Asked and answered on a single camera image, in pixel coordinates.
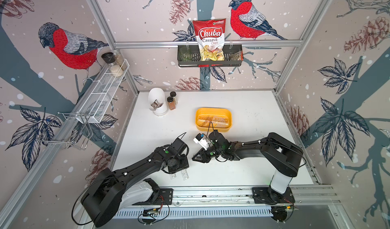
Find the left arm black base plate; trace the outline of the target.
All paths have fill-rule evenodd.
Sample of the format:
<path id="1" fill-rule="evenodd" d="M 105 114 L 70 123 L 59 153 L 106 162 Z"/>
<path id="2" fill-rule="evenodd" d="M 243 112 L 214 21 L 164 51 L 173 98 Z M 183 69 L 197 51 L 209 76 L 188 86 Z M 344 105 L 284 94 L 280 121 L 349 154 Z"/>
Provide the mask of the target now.
<path id="1" fill-rule="evenodd" d="M 172 204 L 173 199 L 173 191 L 172 188 L 159 188 L 152 192 L 152 195 L 145 202 L 140 202 L 140 205 L 160 205 L 161 203 L 165 203 L 168 205 Z"/>

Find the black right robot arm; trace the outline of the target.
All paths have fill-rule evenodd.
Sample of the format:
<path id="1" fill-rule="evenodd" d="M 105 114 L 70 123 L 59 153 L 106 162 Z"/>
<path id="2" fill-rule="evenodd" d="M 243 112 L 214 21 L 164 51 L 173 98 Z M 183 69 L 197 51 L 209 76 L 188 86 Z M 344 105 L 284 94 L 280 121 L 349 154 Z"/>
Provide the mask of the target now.
<path id="1" fill-rule="evenodd" d="M 291 180 L 298 175 L 303 150 L 277 133 L 249 142 L 228 141 L 215 130 L 206 139 L 206 144 L 193 156 L 194 162 L 209 163 L 212 158 L 240 161 L 245 158 L 265 158 L 276 169 L 267 193 L 281 196 L 287 192 Z"/>

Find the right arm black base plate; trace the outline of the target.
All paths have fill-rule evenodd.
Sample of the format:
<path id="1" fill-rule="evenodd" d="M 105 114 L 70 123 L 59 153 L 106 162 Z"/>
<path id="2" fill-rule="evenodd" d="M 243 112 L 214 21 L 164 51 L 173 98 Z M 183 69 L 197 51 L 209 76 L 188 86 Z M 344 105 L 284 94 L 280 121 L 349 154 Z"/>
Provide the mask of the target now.
<path id="1" fill-rule="evenodd" d="M 295 203 L 295 198 L 290 187 L 286 188 L 285 193 L 278 193 L 270 186 L 253 187 L 251 190 L 252 198 L 256 204 L 277 205 L 282 203 Z"/>

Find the yellow plastic storage box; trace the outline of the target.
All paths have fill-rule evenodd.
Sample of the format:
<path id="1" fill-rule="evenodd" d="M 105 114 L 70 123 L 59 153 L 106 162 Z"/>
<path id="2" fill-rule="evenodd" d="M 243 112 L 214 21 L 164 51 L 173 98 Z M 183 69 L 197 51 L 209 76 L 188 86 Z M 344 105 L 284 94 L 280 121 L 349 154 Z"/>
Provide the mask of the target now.
<path id="1" fill-rule="evenodd" d="M 214 128 L 227 132 L 233 125 L 232 114 L 224 108 L 199 108 L 196 112 L 196 127 L 206 132 Z"/>

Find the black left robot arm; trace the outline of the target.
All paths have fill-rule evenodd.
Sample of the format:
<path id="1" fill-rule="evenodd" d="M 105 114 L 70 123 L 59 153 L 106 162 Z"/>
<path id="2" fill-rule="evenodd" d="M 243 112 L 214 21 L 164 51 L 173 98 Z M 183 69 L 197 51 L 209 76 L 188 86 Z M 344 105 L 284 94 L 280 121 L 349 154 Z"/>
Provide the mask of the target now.
<path id="1" fill-rule="evenodd" d="M 80 202 L 91 222 L 97 228 L 109 222 L 118 212 L 125 192 L 143 178 L 166 167 L 172 167 L 175 172 L 188 168 L 188 154 L 183 154 L 184 151 L 189 151 L 188 145 L 176 139 L 172 144 L 157 147 L 149 156 L 130 166 L 101 171 L 81 194 Z"/>

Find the short clear stencil ruler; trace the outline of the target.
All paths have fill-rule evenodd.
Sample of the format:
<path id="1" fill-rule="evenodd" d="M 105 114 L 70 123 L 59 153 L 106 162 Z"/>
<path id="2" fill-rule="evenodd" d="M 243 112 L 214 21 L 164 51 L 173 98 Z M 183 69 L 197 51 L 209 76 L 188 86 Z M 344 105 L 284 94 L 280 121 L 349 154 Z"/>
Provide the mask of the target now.
<path id="1" fill-rule="evenodd" d="M 181 175 L 182 175 L 182 178 L 184 181 L 188 180 L 189 179 L 189 175 L 187 173 L 187 170 L 184 169 L 184 170 L 181 170 Z"/>

